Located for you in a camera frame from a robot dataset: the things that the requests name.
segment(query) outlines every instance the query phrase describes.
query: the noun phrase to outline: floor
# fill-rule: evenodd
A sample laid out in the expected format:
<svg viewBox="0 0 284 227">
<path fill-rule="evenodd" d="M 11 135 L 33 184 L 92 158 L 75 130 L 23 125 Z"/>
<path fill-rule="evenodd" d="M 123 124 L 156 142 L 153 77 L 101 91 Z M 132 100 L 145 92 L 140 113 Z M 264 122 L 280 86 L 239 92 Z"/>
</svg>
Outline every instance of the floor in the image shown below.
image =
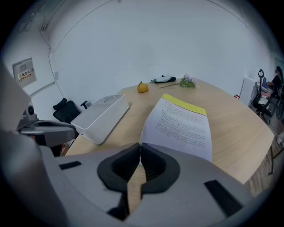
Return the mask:
<svg viewBox="0 0 284 227">
<path fill-rule="evenodd" d="M 282 148 L 277 144 L 276 137 L 284 130 L 284 124 L 276 118 L 276 115 L 274 115 L 268 127 L 275 135 L 272 142 L 272 153 L 274 156 Z M 245 186 L 251 190 L 254 196 L 257 196 L 265 189 L 271 188 L 275 185 L 284 165 L 284 151 L 273 160 L 273 164 L 273 174 L 268 176 L 268 173 L 271 171 L 271 152 L 269 150 L 259 168 L 245 183 Z"/>
</svg>

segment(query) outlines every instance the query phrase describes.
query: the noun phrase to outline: white plastic container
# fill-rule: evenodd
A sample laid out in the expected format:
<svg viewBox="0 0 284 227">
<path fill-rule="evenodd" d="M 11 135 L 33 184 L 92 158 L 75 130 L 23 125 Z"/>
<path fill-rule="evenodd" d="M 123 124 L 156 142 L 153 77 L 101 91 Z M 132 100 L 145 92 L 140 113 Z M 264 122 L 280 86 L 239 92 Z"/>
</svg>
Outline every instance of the white plastic container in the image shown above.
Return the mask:
<svg viewBox="0 0 284 227">
<path fill-rule="evenodd" d="M 129 109 L 123 94 L 104 97 L 79 114 L 71 124 L 89 141 L 101 145 Z"/>
</svg>

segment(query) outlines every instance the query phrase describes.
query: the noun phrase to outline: paper document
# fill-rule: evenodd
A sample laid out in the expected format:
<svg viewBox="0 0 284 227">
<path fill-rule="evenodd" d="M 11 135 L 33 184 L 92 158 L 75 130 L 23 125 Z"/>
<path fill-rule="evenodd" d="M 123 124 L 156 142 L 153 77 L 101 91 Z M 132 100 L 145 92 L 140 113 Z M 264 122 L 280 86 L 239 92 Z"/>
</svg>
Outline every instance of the paper document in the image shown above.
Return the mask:
<svg viewBox="0 0 284 227">
<path fill-rule="evenodd" d="M 212 143 L 206 111 L 164 94 L 149 114 L 143 143 L 168 147 L 212 161 Z"/>
</svg>

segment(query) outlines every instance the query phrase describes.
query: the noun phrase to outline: yellow paper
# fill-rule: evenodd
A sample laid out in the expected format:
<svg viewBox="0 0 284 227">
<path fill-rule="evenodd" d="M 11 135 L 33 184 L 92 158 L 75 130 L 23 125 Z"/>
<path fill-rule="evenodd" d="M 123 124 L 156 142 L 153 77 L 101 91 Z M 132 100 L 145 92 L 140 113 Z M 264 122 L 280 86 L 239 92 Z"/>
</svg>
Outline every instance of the yellow paper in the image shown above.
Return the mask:
<svg viewBox="0 0 284 227">
<path fill-rule="evenodd" d="M 192 111 L 192 112 L 195 112 L 195 113 L 199 113 L 199 114 L 202 114 L 204 116 L 207 116 L 206 115 L 206 111 L 205 109 L 199 107 L 199 106 L 195 106 L 195 105 L 192 105 L 192 104 L 189 104 L 187 102 L 184 102 L 182 100 L 179 100 L 169 94 L 163 94 L 162 96 L 163 99 L 177 105 L 177 106 L 180 106 L 181 108 L 184 108 L 186 110 L 189 110 L 189 111 Z"/>
</svg>

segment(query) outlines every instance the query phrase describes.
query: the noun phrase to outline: person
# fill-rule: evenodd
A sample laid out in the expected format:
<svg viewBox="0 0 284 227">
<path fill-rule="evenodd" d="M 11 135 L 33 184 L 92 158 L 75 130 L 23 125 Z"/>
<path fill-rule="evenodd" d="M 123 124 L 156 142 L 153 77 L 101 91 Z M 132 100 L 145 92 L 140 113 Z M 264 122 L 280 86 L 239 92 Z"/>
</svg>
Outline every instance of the person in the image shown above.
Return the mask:
<svg viewBox="0 0 284 227">
<path fill-rule="evenodd" d="M 271 82 L 266 84 L 266 87 L 274 86 L 274 91 L 271 95 L 271 98 L 280 99 L 278 95 L 278 91 L 281 88 L 282 82 L 283 82 L 283 73 L 282 73 L 282 69 L 280 68 L 280 66 L 276 67 L 275 73 L 276 73 L 276 76 Z"/>
</svg>

